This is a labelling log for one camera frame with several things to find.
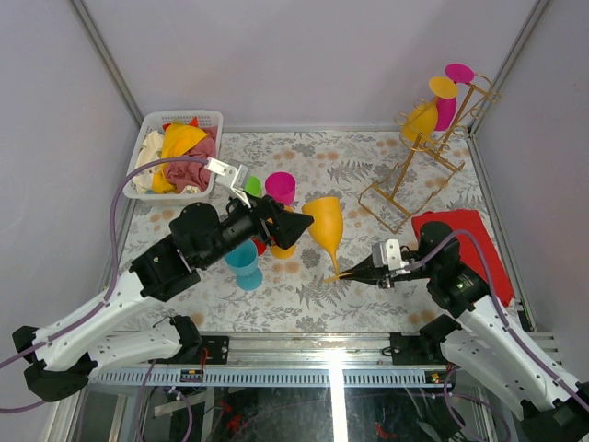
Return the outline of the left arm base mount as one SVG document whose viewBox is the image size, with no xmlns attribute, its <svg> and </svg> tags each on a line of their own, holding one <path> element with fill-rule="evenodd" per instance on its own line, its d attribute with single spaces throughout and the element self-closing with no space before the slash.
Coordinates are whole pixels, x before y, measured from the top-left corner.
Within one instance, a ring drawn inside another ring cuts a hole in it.
<svg viewBox="0 0 589 442">
<path fill-rule="evenodd" d="M 230 338 L 226 335 L 202 336 L 192 319 L 177 315 L 165 319 L 179 335 L 180 349 L 171 357 L 158 358 L 158 364 L 226 365 Z"/>
</svg>

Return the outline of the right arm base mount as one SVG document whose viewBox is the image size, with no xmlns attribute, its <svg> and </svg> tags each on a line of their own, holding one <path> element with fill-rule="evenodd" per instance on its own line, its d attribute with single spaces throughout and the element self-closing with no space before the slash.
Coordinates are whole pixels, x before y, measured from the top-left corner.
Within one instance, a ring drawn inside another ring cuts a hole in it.
<svg viewBox="0 0 589 442">
<path fill-rule="evenodd" d="M 450 333 L 460 329 L 457 321 L 441 315 L 421 327 L 417 334 L 391 332 L 389 346 L 382 348 L 380 353 L 389 357 L 394 366 L 447 365 L 441 344 Z"/>
</svg>

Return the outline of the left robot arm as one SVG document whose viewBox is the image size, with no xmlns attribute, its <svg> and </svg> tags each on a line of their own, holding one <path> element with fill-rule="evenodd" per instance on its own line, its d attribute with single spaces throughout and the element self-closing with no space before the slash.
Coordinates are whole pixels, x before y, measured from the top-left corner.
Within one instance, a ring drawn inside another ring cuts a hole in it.
<svg viewBox="0 0 589 442">
<path fill-rule="evenodd" d="M 202 337 L 192 319 L 176 315 L 147 331 L 115 335 L 127 320 L 197 285 L 200 273 L 252 238 L 283 249 L 312 226 L 311 215 L 293 212 L 270 196 L 247 203 L 230 199 L 220 217 L 206 203 L 185 206 L 169 235 L 135 258 L 128 271 L 85 305 L 54 324 L 22 326 L 12 338 L 28 362 L 28 389 L 45 402 L 63 400 L 110 369 L 148 360 L 197 361 Z"/>
</svg>

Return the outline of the green plastic wine glass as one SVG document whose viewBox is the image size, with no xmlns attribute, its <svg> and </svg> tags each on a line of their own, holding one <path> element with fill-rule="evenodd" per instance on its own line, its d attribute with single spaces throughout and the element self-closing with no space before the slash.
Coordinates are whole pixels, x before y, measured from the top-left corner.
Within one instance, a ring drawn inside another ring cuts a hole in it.
<svg viewBox="0 0 589 442">
<path fill-rule="evenodd" d="M 261 182 L 255 176 L 249 176 L 244 187 L 245 192 L 254 197 L 260 198 L 262 196 Z"/>
</svg>

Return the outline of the white plastic basket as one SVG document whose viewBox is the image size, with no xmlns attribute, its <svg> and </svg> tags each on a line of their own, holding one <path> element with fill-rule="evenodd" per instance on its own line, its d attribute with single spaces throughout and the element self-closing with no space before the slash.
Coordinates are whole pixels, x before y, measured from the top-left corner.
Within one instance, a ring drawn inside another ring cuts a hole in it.
<svg viewBox="0 0 589 442">
<path fill-rule="evenodd" d="M 223 116 L 216 110 L 166 110 L 142 123 L 129 170 L 161 158 L 178 162 L 153 166 L 134 176 L 123 193 L 150 204 L 180 204 L 211 193 L 214 177 L 201 160 L 220 153 Z"/>
</svg>

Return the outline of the magenta plastic wine glass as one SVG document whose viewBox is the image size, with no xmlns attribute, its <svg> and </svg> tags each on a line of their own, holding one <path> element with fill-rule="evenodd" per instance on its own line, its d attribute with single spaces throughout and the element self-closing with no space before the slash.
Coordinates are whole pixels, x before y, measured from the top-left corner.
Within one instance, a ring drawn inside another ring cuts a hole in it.
<svg viewBox="0 0 589 442">
<path fill-rule="evenodd" d="M 296 180 L 293 175 L 284 171 L 272 173 L 264 183 L 265 191 L 275 201 L 291 205 L 295 200 Z"/>
</svg>

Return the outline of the red plastic wine glass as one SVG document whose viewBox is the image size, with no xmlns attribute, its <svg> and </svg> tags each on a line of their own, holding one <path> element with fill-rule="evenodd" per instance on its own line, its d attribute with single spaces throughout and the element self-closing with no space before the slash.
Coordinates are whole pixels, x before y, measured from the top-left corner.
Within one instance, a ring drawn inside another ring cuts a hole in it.
<svg viewBox="0 0 589 442">
<path fill-rule="evenodd" d="M 253 241 L 254 245 L 256 246 L 257 254 L 259 256 L 263 255 L 267 249 L 266 244 L 256 238 L 253 238 L 252 241 Z"/>
</svg>

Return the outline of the yellow cloth in basket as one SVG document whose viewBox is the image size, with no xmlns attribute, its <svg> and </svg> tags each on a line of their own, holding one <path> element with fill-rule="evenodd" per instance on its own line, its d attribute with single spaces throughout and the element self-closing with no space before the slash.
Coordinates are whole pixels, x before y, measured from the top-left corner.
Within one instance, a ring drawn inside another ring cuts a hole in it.
<svg viewBox="0 0 589 442">
<path fill-rule="evenodd" d="M 173 122 L 166 129 L 161 158 L 183 157 L 207 136 L 208 134 L 197 126 Z M 154 176 L 155 193 L 165 194 L 176 191 L 175 185 L 167 179 L 167 166 L 168 163 L 160 165 L 159 171 Z"/>
</svg>

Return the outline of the cream floral cloth in basket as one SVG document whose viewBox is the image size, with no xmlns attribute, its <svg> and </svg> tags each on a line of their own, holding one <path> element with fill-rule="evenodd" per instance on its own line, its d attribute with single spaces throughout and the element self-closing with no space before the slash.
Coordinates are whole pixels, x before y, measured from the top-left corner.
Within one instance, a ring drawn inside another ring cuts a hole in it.
<svg viewBox="0 0 589 442">
<path fill-rule="evenodd" d="M 163 144 L 164 135 L 158 131 L 151 131 L 142 142 L 134 168 L 138 169 L 146 163 L 160 159 Z M 153 166 L 152 168 L 146 169 L 134 176 L 132 182 L 135 186 L 135 189 L 139 193 L 154 193 L 154 176 L 157 174 L 159 169 L 160 166 Z"/>
</svg>

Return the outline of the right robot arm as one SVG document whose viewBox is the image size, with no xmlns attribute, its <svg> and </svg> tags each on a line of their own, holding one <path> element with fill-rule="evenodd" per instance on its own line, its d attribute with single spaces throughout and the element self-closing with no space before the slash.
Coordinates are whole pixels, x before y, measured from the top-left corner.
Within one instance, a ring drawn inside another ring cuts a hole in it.
<svg viewBox="0 0 589 442">
<path fill-rule="evenodd" d="M 530 441 L 580 441 L 588 435 L 588 385 L 553 360 L 502 305 L 488 265 L 477 273 L 460 257 L 464 229 L 431 221 L 409 250 L 395 239 L 376 243 L 343 280 L 391 288 L 424 279 L 443 314 L 420 330 L 420 352 L 470 374 L 509 407 Z"/>
</svg>

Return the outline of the yellow wine glass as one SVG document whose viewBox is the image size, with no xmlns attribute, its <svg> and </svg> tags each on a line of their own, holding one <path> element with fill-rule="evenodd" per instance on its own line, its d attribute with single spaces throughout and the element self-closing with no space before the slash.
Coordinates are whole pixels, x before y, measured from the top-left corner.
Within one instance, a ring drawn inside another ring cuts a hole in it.
<svg viewBox="0 0 589 442">
<path fill-rule="evenodd" d="M 325 250 L 330 256 L 334 267 L 334 275 L 327 279 L 328 282 L 340 279 L 340 268 L 337 252 L 343 235 L 343 214 L 340 199 L 336 196 L 326 196 L 315 199 L 303 205 L 304 215 L 314 218 L 313 224 L 308 228 L 311 238 Z"/>
<path fill-rule="evenodd" d="M 292 247 L 290 247 L 288 249 L 281 248 L 278 245 L 278 243 L 276 242 L 274 235 L 271 235 L 270 252 L 274 258 L 279 259 L 279 260 L 287 260 L 295 254 L 295 251 L 296 251 L 296 245 L 293 245 Z"/>
<path fill-rule="evenodd" d="M 414 111 L 407 117 L 407 120 L 401 131 L 402 135 L 409 141 L 414 142 L 418 135 L 422 135 L 422 140 L 430 141 L 431 135 L 437 123 L 437 97 L 433 94 L 433 99 L 428 102 L 420 102 Z"/>
</svg>

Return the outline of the aluminium front rail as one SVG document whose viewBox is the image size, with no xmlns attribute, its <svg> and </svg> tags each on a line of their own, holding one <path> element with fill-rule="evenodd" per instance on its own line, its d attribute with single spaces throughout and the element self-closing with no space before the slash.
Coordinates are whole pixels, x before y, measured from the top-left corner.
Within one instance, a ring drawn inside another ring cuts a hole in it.
<svg viewBox="0 0 589 442">
<path fill-rule="evenodd" d="M 227 364 L 207 366 L 311 368 L 324 366 L 332 360 L 340 360 L 351 367 L 394 366 L 389 357 L 380 353 L 389 346 L 386 332 L 213 331 L 202 334 L 205 335 L 230 338 Z"/>
</svg>

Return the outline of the teal plastic wine glass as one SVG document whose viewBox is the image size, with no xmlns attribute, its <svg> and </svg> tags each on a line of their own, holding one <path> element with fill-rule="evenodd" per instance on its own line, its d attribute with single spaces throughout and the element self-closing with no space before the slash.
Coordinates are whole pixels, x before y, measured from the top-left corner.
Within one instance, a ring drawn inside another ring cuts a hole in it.
<svg viewBox="0 0 589 442">
<path fill-rule="evenodd" d="M 242 290 L 254 291 L 262 284 L 258 249 L 251 239 L 229 252 L 225 256 L 225 262 L 235 274 L 236 284 Z"/>
</svg>

